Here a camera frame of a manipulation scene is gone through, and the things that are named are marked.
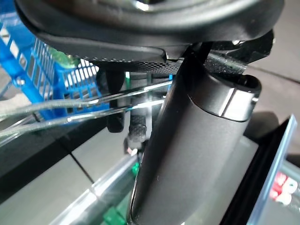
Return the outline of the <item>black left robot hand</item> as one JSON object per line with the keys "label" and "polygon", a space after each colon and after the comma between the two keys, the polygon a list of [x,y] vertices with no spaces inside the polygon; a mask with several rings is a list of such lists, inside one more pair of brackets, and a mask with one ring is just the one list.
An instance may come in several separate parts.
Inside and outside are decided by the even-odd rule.
{"label": "black left robot hand", "polygon": [[129,217],[179,225],[212,196],[246,129],[260,81],[214,72],[215,44],[256,41],[279,19],[282,0],[17,0],[25,26],[49,46],[109,69],[183,62],[143,155]]}

